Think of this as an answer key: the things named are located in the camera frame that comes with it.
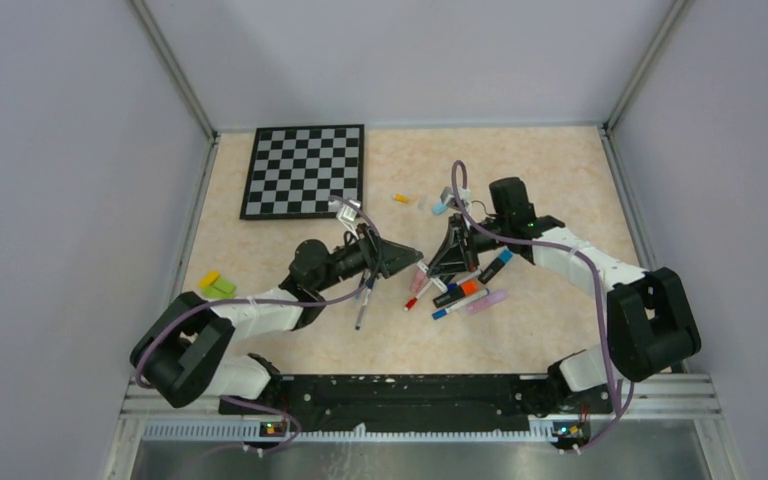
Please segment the dark blue capped pen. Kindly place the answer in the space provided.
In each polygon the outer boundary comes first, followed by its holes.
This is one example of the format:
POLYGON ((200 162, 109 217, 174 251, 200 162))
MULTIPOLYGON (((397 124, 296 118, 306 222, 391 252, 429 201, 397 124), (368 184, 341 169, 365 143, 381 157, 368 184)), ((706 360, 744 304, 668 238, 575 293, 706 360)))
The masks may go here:
POLYGON ((360 307, 358 311, 358 315, 354 324, 354 329, 356 331, 359 331, 362 328, 362 323, 365 319, 366 312, 368 309, 368 304, 370 301, 370 297, 372 295, 372 292, 374 290, 374 285, 376 283, 376 276, 371 276, 369 279, 367 279, 364 283, 364 292, 361 296, 359 296, 360 299, 360 307))

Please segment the light blue tape cap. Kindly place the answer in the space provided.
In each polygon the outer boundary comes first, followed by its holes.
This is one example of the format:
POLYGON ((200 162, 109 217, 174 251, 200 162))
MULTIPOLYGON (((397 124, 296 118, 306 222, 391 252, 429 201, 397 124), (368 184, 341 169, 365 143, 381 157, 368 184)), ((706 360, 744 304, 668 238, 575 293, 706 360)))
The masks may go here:
POLYGON ((445 204, 438 203, 431 208, 431 212, 433 215, 438 216, 444 214, 447 209, 448 207, 445 204))

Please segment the grey capped white marker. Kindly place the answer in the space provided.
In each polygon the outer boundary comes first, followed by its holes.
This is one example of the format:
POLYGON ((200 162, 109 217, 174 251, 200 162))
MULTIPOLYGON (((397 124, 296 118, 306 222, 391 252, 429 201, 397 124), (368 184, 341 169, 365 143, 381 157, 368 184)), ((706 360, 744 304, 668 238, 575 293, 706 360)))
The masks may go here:
POLYGON ((421 271, 424 275, 424 280, 422 283, 422 288, 426 288, 429 286, 434 286, 436 289, 438 289, 441 293, 446 293, 448 291, 448 284, 444 281, 442 281, 439 277, 433 277, 429 274, 429 267, 428 265, 420 260, 417 262, 418 270, 421 271))

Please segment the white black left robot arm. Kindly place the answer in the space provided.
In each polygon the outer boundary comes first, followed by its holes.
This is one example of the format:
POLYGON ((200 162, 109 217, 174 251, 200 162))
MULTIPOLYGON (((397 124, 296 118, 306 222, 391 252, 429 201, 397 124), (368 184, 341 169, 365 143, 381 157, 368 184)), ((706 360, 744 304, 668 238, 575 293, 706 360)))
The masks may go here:
POLYGON ((135 382, 173 408, 215 395, 239 398, 255 412, 268 413, 281 397, 277 370, 255 354, 228 357, 231 344, 300 330, 330 306, 323 291, 362 273, 389 278, 422 258, 422 252, 376 235, 333 249, 306 240, 296 247, 287 277, 264 293, 208 301, 183 292, 133 348, 135 382))

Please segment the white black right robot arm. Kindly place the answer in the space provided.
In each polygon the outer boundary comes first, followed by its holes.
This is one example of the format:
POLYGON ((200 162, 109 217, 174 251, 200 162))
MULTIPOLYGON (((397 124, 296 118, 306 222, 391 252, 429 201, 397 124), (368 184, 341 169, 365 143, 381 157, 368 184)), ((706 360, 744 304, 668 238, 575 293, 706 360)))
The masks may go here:
POLYGON ((489 186, 494 211, 477 222, 468 189, 451 183, 441 193, 453 209, 447 232, 430 261, 430 277, 472 272, 479 255, 506 249, 564 277, 596 303, 599 340, 548 369, 546 397, 572 412, 587 390, 605 386, 613 405, 618 383, 641 382, 700 352, 701 336, 680 276, 667 267, 645 270, 579 238, 559 219, 537 215, 525 183, 516 177, 489 186))

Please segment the pink correction tape pen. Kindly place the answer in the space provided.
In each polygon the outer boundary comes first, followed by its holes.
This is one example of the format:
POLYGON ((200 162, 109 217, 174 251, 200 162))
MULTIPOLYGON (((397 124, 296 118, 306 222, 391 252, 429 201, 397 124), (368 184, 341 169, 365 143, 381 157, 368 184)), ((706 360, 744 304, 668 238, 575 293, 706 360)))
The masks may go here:
POLYGON ((409 291, 413 295, 415 295, 420 292, 420 290, 426 285, 426 283, 427 283, 426 273, 422 270, 417 270, 416 274, 414 275, 411 281, 409 291))

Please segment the lilac highlighter pen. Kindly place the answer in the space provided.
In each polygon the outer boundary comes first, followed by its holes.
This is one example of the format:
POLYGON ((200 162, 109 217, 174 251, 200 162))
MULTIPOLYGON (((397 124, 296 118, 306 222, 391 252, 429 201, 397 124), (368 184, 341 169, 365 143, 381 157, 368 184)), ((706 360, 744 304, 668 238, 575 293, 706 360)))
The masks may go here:
POLYGON ((506 290, 497 290, 488 293, 480 299, 470 302, 463 308, 465 315, 474 315, 487 310, 508 298, 508 292, 506 290))

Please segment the orange capped black highlighter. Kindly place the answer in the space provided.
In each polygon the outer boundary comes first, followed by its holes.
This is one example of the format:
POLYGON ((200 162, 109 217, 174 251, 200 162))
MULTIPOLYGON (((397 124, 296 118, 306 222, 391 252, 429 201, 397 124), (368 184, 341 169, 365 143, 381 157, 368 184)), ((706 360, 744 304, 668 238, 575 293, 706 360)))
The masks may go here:
POLYGON ((480 290, 480 285, 475 280, 468 280, 433 299, 436 308, 443 308, 465 297, 475 294, 480 290))

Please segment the blue capped black highlighter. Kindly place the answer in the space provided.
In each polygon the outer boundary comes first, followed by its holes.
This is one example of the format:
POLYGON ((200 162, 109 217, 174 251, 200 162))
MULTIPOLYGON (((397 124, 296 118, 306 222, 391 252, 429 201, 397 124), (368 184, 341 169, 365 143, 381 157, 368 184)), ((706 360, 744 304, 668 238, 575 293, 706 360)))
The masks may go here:
POLYGON ((512 259, 514 253, 509 249, 502 250, 478 276, 478 281, 487 285, 512 259))

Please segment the blue capped white marker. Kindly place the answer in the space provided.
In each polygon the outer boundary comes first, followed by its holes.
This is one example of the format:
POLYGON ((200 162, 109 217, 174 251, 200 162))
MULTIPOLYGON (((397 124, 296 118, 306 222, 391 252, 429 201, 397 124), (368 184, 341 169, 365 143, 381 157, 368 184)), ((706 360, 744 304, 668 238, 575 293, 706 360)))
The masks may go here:
POLYGON ((446 315, 448 315, 448 314, 450 314, 450 313, 452 313, 452 312, 454 312, 454 311, 456 311, 456 310, 458 310, 460 308, 463 308, 464 306, 466 306, 466 305, 468 305, 468 304, 470 304, 470 303, 472 303, 472 302, 474 302, 476 300, 479 300, 479 299, 482 299, 482 298, 486 297, 488 294, 489 294, 489 290, 488 289, 479 290, 476 293, 474 293, 474 294, 472 294, 470 296, 464 297, 464 298, 456 301, 455 303, 453 303, 453 304, 451 304, 449 306, 446 306, 446 307, 443 307, 443 308, 440 308, 440 309, 436 310, 435 312, 433 312, 431 314, 431 318, 433 320, 441 319, 441 318, 445 317, 446 315))

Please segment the black white checkerboard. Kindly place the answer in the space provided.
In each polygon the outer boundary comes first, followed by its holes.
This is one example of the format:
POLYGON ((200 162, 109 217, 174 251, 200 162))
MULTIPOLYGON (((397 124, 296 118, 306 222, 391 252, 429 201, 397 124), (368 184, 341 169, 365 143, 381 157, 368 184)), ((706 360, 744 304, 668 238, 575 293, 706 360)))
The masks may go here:
POLYGON ((328 218, 337 196, 364 196, 365 126, 266 127, 255 131, 239 218, 328 218))

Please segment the green yellow block stack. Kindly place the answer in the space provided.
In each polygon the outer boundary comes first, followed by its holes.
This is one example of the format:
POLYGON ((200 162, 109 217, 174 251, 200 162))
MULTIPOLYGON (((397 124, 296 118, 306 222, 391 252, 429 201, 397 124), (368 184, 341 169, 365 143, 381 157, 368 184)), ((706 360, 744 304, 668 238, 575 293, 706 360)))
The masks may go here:
POLYGON ((231 299, 236 296, 236 285, 218 271, 209 271, 198 286, 203 297, 208 299, 231 299))

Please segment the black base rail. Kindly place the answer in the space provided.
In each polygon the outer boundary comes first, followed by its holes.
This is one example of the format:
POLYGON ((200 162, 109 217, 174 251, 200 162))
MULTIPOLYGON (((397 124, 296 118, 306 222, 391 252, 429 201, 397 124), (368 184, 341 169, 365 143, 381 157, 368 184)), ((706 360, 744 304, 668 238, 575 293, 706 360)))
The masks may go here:
POLYGON ((525 431, 533 417, 578 415, 585 404, 519 374, 281 376, 255 402, 306 432, 378 433, 525 431))

